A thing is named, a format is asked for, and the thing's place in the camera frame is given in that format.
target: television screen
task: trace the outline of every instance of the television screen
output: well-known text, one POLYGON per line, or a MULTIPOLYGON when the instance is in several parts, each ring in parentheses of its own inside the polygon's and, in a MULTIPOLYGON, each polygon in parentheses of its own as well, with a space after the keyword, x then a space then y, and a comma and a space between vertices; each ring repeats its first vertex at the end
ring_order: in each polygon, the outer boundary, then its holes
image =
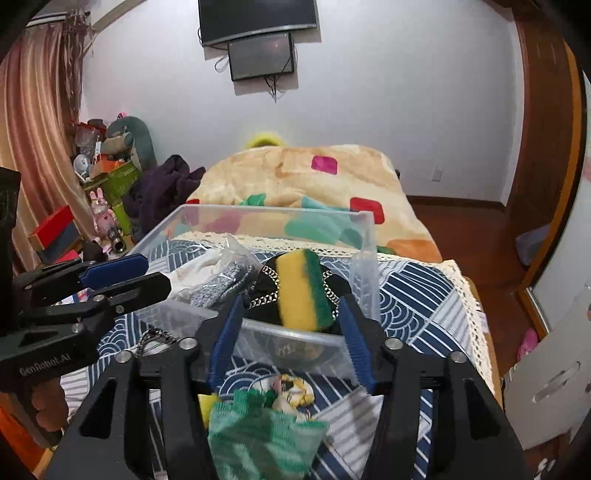
POLYGON ((314 28, 314 0, 199 0, 203 45, 282 30, 314 28))
POLYGON ((232 81, 294 71, 289 32, 257 35, 228 44, 232 81))

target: brown wooden floor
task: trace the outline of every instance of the brown wooden floor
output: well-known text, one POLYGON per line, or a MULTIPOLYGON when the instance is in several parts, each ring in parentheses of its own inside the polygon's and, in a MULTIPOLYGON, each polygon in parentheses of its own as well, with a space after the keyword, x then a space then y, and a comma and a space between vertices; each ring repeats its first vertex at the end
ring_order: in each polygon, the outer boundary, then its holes
MULTIPOLYGON (((517 349, 531 326, 515 295, 525 269, 504 212, 480 206, 411 203, 444 260, 455 260, 476 284, 503 376, 515 364, 517 349)), ((555 458, 559 451, 560 437, 526 451, 525 457, 535 471, 542 458, 555 458)))

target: stuffed rabbit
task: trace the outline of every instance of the stuffed rabbit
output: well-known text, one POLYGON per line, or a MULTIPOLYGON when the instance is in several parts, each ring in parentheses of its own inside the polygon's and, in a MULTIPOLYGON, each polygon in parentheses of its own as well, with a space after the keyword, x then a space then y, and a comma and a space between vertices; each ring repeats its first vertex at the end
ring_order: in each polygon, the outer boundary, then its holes
POLYGON ((101 188, 96 189, 96 194, 90 192, 90 200, 90 210, 92 211, 95 223, 95 231, 99 234, 99 237, 104 238, 107 236, 110 228, 118 228, 116 216, 103 197, 103 190, 101 188))

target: green knitted fabric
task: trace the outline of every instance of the green knitted fabric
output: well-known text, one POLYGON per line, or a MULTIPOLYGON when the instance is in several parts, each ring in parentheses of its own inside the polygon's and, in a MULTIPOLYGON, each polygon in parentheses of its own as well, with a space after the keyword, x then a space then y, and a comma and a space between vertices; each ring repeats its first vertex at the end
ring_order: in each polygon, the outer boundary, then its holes
POLYGON ((328 423, 296 423, 264 403, 259 391, 238 390, 214 405, 208 441, 220 480, 299 480, 310 469, 328 423))

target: pink shoe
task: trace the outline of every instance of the pink shoe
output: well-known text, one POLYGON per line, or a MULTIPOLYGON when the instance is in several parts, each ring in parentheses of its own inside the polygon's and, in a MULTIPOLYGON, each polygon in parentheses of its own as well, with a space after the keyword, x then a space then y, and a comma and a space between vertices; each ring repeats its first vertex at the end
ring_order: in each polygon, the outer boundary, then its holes
POLYGON ((523 342, 521 342, 521 345, 517 350, 517 361, 520 362, 524 356, 531 353, 533 349, 538 346, 538 343, 538 334, 533 328, 529 328, 523 337, 523 342))

